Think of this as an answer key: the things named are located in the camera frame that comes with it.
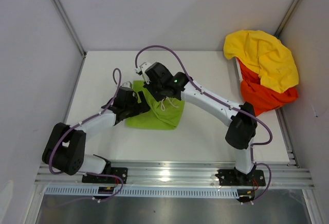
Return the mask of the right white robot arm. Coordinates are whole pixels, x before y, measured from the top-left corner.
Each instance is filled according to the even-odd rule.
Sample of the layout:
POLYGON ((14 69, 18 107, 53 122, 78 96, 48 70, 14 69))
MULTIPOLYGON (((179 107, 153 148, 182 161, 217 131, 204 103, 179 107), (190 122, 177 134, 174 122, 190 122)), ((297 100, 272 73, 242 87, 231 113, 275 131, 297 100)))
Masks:
POLYGON ((172 75, 161 63, 145 62, 137 71, 144 87, 156 101, 174 98, 193 104, 219 119, 228 127, 225 141, 235 151, 235 180, 242 185, 253 179, 255 169, 251 159, 251 141, 256 134, 257 121, 249 103, 238 105, 203 89, 183 72, 172 75))

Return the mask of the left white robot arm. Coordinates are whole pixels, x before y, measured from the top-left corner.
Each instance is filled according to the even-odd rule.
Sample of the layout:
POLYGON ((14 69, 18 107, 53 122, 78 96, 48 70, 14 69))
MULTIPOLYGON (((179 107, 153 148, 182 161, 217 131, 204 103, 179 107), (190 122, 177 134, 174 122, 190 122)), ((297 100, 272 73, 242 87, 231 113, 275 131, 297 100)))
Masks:
POLYGON ((42 154, 42 161, 53 174, 92 173, 101 183, 112 176, 111 162, 101 156, 85 153, 86 142, 121 121, 150 111, 142 91, 121 86, 100 111, 76 125, 57 123, 42 154))

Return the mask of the lime green shorts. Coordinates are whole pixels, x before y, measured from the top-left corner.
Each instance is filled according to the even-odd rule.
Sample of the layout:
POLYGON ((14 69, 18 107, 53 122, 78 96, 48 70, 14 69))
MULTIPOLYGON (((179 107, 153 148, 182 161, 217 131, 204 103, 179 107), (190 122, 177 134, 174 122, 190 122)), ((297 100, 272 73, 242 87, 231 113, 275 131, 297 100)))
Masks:
POLYGON ((149 91, 143 87, 143 81, 134 81, 133 90, 135 92, 143 92, 150 110, 126 119, 128 127, 155 130, 173 130, 178 127, 184 111, 184 101, 165 98, 157 102, 149 91))

